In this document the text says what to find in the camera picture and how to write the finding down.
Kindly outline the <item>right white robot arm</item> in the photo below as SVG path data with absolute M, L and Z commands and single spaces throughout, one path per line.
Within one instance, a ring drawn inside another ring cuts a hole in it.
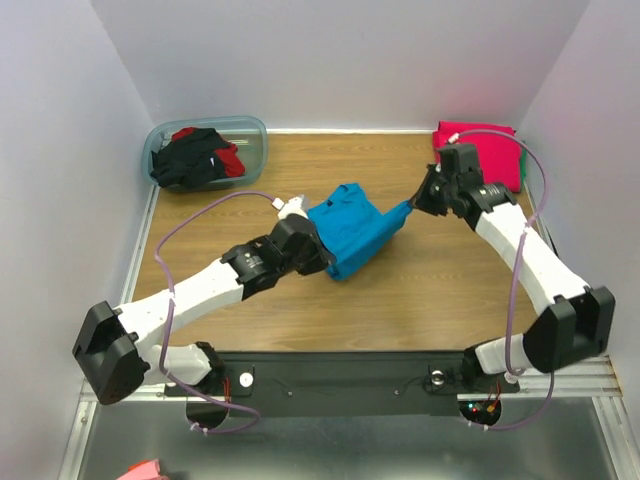
M 535 369 L 550 374 L 605 352 L 615 298 L 573 273 L 532 228 L 512 192 L 485 181 L 474 145 L 448 144 L 411 200 L 422 212 L 453 213 L 485 240 L 512 270 L 512 285 L 527 293 L 537 318 L 522 334 L 464 351 L 463 384 L 482 390 L 496 375 Z

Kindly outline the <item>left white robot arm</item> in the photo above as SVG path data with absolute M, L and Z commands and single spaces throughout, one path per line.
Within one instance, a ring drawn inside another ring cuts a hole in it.
M 236 245 L 193 276 L 141 300 L 89 308 L 73 357 L 97 400 L 115 404 L 143 385 L 165 382 L 215 392 L 224 364 L 213 347 L 198 342 L 172 347 L 169 335 L 220 308 L 273 288 L 285 275 L 325 270 L 334 255 L 306 217 L 290 214 L 270 234 Z

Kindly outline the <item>blue t shirt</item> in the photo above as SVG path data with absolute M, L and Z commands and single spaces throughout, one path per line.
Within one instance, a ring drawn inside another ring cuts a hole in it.
M 402 201 L 381 213 L 358 183 L 339 185 L 322 203 L 308 210 L 309 219 L 335 261 L 330 278 L 344 281 L 360 270 L 405 224 L 412 212 Z

